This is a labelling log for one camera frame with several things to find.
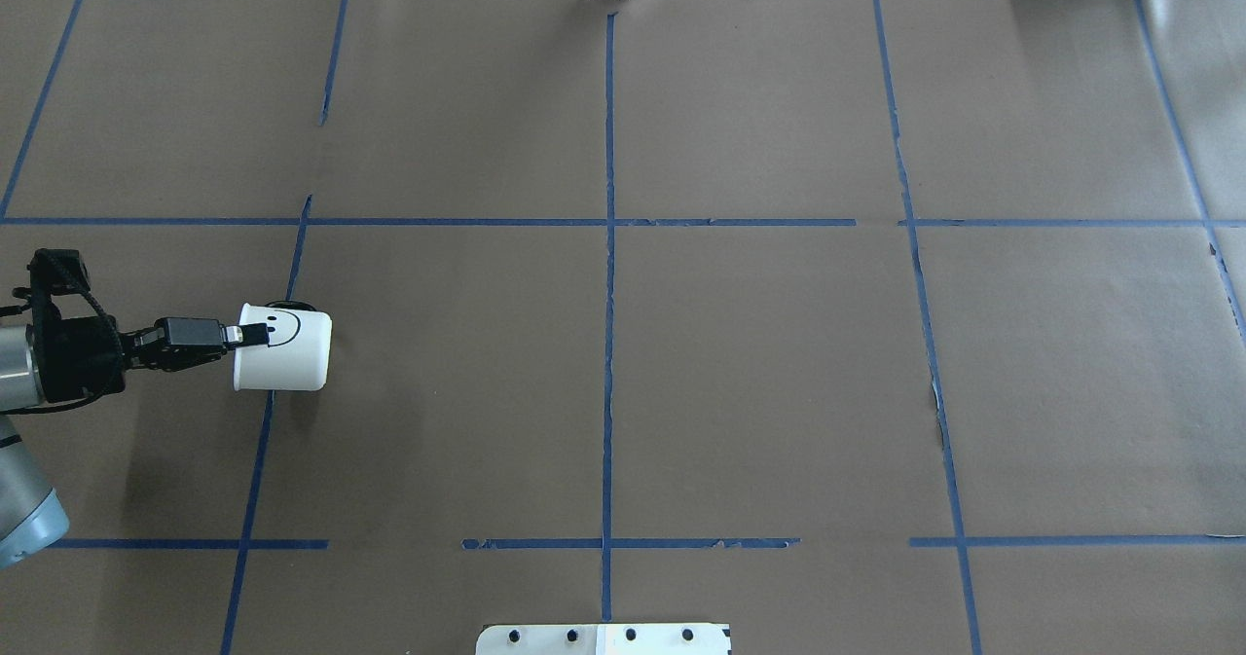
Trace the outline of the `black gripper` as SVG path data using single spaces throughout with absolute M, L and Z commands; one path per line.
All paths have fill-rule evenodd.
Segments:
M 49 319 L 32 331 L 41 397 L 46 403 L 78 403 L 125 390 L 132 370 L 178 372 L 209 364 L 231 347 L 267 347 L 268 325 L 224 326 L 217 319 L 161 318 L 120 332 L 116 319 Z

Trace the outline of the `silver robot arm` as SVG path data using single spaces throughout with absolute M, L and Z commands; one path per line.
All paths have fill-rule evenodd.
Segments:
M 80 410 L 125 390 L 130 370 L 199 367 L 238 347 L 267 347 L 275 332 L 275 323 L 223 325 L 204 318 L 161 318 L 133 332 L 120 332 L 111 316 L 62 319 L 44 330 L 2 328 L 2 567 L 25 562 L 69 530 L 54 483 L 27 450 L 16 416 Z

